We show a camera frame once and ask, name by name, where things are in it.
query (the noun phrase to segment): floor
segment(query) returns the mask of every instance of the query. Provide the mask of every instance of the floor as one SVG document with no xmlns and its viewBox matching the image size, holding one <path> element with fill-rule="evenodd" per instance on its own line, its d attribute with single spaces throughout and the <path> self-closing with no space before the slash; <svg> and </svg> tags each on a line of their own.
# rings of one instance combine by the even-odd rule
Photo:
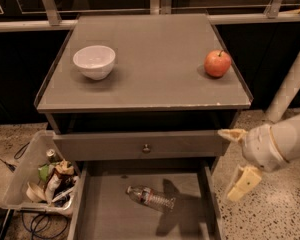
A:
<svg viewBox="0 0 300 240">
<path fill-rule="evenodd" d="M 298 113 L 300 109 L 290 109 L 284 117 L 289 118 Z M 264 122 L 266 118 L 263 111 L 243 111 L 235 127 L 249 130 Z M 0 158 L 18 166 L 22 158 L 14 159 L 16 152 L 46 126 L 44 123 L 0 126 Z M 300 239 L 300 161 L 293 162 L 278 172 L 264 174 L 262 182 L 251 193 L 239 202 L 231 203 L 224 198 L 225 189 L 238 164 L 245 165 L 246 162 L 241 156 L 240 147 L 231 144 L 213 174 L 226 239 Z M 0 161 L 0 202 L 12 177 L 13 173 Z M 36 215 L 25 215 L 26 227 L 30 227 Z M 2 216 L 3 212 L 0 210 L 0 224 Z M 67 226 L 62 217 L 50 219 L 47 227 L 40 232 L 46 237 L 58 234 Z M 54 239 L 66 239 L 67 230 L 68 228 Z M 14 213 L 5 239 L 31 239 L 31 234 L 22 223 L 21 213 Z"/>
</svg>

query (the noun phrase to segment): plastic bottle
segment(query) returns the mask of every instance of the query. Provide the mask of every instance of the plastic bottle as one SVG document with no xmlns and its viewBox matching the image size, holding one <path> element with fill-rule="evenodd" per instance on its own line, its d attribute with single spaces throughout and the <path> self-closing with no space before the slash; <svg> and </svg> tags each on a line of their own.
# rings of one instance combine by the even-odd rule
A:
<svg viewBox="0 0 300 240">
<path fill-rule="evenodd" d="M 167 197 L 162 192 L 142 185 L 135 187 L 129 186 L 127 194 L 133 201 L 160 212 L 171 212 L 176 201 L 175 197 Z"/>
</svg>

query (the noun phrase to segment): drawer knob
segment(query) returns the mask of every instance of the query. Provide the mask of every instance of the drawer knob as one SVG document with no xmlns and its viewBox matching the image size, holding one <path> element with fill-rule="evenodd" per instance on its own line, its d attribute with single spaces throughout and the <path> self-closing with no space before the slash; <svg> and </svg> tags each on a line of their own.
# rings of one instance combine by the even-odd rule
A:
<svg viewBox="0 0 300 240">
<path fill-rule="evenodd" d="M 144 154 L 149 154 L 149 153 L 151 152 L 151 147 L 150 147 L 150 145 L 149 145 L 149 144 L 144 144 L 144 145 L 143 145 L 142 152 L 143 152 Z"/>
</svg>

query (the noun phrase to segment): gray tabletop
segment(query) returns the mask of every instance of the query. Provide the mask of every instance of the gray tabletop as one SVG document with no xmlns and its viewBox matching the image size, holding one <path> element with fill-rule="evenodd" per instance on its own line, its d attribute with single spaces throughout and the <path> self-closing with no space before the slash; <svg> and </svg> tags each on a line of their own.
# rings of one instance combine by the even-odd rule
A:
<svg viewBox="0 0 300 240">
<path fill-rule="evenodd" d="M 116 51 L 113 71 L 99 81 L 72 62 L 79 49 Z M 206 15 L 81 16 L 38 104 L 43 113 L 248 108 L 234 68 L 213 79 L 203 71 L 221 48 Z"/>
</svg>

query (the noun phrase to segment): drawer front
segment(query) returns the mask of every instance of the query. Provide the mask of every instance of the drawer front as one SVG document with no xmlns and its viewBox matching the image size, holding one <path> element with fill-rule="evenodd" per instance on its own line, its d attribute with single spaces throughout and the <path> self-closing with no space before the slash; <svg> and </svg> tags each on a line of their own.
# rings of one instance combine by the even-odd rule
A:
<svg viewBox="0 0 300 240">
<path fill-rule="evenodd" d="M 160 160 L 152 169 L 146 169 L 145 160 L 85 162 L 85 187 L 77 195 L 80 198 L 74 208 L 68 240 L 162 236 L 177 240 L 184 238 L 183 233 L 189 239 L 225 239 L 209 167 L 201 158 L 188 159 L 195 165 L 191 169 L 184 169 L 182 159 L 172 160 L 175 162 L 171 168 L 165 170 L 155 169 L 160 167 Z M 126 188 L 136 184 L 175 196 L 171 214 L 163 215 L 130 200 Z"/>
<path fill-rule="evenodd" d="M 70 161 L 215 157 L 223 140 L 216 131 L 93 133 L 56 135 L 54 142 Z"/>
</svg>

